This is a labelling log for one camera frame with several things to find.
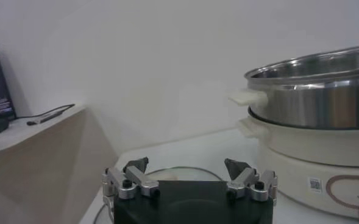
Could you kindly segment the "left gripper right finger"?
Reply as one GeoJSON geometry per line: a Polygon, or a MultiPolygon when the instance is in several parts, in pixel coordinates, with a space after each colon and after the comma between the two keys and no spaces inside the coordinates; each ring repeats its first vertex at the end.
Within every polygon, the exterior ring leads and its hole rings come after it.
{"type": "Polygon", "coordinates": [[[227,182],[227,198],[236,201],[250,197],[254,201],[277,200],[277,175],[273,170],[258,173],[248,163],[226,158],[224,164],[231,181],[227,182]]]}

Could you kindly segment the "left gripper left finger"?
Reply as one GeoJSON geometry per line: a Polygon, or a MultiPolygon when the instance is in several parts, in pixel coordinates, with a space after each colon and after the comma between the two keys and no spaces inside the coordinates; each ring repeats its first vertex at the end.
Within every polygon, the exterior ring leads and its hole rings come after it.
{"type": "Polygon", "coordinates": [[[117,195],[122,200],[135,198],[137,192],[149,198],[160,196],[157,180],[150,179],[144,172],[149,160],[147,157],[129,161],[122,170],[106,168],[102,174],[102,191],[106,197],[117,195]]]}

